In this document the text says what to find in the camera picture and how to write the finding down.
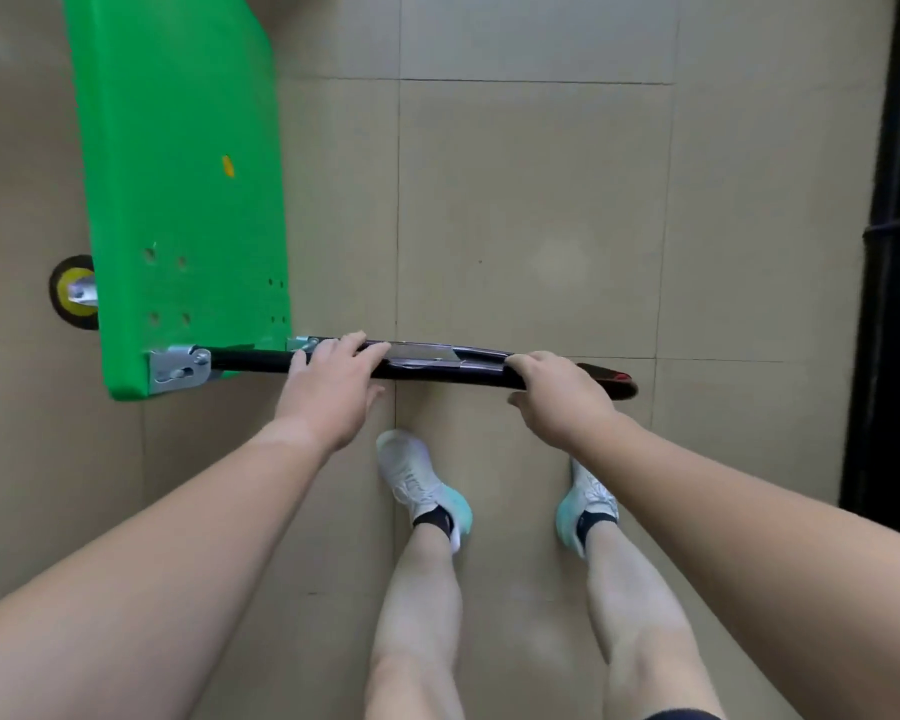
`shoe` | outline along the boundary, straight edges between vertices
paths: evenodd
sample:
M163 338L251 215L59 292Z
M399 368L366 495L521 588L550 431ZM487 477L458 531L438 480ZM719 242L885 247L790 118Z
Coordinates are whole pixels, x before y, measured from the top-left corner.
M462 537L473 527L473 510L467 498L437 477L427 445L402 429L384 432L377 437L377 465L397 502L409 509L410 523L437 506L450 514L450 547L459 551Z
M614 522L620 520L617 499L586 467L576 459L571 460L573 485L566 497L556 506L556 534L563 544L576 551L582 559L587 557L584 544L577 537L577 521L584 511L606 513Z

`wheel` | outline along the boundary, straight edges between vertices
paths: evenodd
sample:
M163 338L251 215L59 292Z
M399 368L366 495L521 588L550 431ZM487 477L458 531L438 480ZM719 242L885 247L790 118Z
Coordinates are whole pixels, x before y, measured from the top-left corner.
M73 255L53 268L49 276L49 302L53 310L71 326L85 331L100 329L97 307L75 303L70 299L69 286L84 277L93 277L93 258Z

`person's right arm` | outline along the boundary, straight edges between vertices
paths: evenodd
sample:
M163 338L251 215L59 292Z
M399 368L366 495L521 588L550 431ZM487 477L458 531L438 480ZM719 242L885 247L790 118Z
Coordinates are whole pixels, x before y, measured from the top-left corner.
M573 362L509 363L528 427L606 484L804 718L900 718L900 533L654 435Z

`person's left arm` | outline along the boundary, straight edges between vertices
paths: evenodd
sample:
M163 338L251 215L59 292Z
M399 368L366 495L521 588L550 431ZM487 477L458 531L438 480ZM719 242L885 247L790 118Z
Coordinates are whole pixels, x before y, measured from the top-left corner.
M0 719L183 718L327 458L363 426L388 344L294 356L247 444L0 601Z

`sock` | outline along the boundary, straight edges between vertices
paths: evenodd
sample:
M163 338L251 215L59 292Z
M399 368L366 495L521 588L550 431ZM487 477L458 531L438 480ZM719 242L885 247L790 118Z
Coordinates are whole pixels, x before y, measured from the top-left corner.
M437 505L430 510L430 512L424 512L420 515L420 517L413 521L413 526L416 527L420 525L420 523L430 523L431 525L435 525L447 535L448 539L451 541L453 540L453 518L450 516L450 513L440 505Z
M579 538L579 544L584 549L587 548L587 533L597 523L602 523L605 520L609 520L611 523L617 522L617 519L608 512L587 512L584 510L579 514L579 520L576 521L576 537Z

